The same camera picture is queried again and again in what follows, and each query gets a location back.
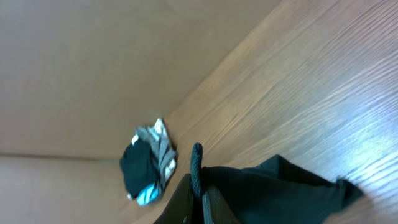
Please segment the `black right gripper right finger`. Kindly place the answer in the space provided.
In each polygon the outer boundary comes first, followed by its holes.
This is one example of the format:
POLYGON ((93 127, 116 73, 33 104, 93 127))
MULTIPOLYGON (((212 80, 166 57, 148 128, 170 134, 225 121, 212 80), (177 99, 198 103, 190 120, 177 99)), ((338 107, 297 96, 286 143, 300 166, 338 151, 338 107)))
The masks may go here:
POLYGON ((226 200, 215 185, 204 186, 201 179, 203 146, 195 143, 192 148, 190 172, 192 192, 201 203, 204 224, 239 224, 226 200))

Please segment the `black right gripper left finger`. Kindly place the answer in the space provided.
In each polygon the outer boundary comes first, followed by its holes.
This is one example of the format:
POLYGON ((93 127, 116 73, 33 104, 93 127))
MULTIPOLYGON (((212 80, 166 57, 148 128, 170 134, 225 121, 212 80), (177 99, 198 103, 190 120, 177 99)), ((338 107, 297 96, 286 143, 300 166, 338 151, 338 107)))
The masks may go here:
POLYGON ((154 224, 188 224, 191 223, 193 208, 193 193, 190 185, 191 175, 185 174, 179 182, 175 192, 170 198, 154 224))

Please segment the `black t-shirt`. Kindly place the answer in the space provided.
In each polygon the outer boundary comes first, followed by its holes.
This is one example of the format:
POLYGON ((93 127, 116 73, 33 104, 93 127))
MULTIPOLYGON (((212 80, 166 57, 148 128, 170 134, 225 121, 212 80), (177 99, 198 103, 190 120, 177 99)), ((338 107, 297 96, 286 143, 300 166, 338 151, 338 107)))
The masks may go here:
POLYGON ((363 197, 351 182, 330 182, 275 155, 256 167, 204 167, 204 186, 214 185, 241 223, 323 223, 363 197))

